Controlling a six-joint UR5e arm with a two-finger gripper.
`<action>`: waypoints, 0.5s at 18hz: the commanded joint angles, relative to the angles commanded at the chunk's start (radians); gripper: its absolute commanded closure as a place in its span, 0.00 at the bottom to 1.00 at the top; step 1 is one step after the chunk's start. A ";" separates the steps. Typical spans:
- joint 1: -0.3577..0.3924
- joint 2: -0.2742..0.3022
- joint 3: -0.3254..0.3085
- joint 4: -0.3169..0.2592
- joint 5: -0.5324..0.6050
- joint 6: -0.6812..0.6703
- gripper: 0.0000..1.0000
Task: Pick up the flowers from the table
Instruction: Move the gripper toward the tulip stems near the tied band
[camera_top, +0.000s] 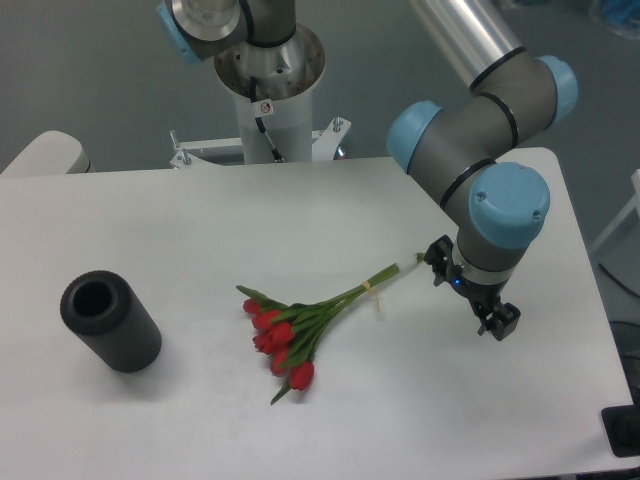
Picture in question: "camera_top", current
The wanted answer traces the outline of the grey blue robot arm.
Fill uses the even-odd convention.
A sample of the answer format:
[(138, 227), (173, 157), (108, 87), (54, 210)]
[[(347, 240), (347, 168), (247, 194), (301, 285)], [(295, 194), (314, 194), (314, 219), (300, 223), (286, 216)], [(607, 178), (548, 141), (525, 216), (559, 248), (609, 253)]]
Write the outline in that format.
[[(454, 111), (411, 105), (393, 122), (387, 150), (457, 226), (455, 238), (427, 250), (435, 282), (450, 284), (481, 331), (502, 340), (520, 313), (501, 291), (550, 205), (544, 179), (502, 156), (572, 111), (577, 80), (563, 61), (531, 56), (488, 1), (416, 1), (413, 9), (471, 98)], [(235, 96), (246, 163), (318, 156), (309, 95), (325, 55), (294, 2), (163, 1), (157, 13), (180, 57), (213, 60)]]

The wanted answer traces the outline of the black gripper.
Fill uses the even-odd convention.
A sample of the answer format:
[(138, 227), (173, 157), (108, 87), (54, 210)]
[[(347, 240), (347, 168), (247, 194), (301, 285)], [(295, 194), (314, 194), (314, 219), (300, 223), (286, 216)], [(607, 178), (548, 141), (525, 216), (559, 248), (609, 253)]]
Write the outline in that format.
[(448, 284), (471, 303), (474, 315), (480, 320), (480, 336), (488, 332), (495, 340), (502, 341), (515, 331), (521, 312), (511, 303), (502, 303), (500, 298), (510, 279), (510, 270), (488, 272), (472, 266), (453, 249), (447, 235), (429, 246), (424, 262), (434, 273), (435, 286)]

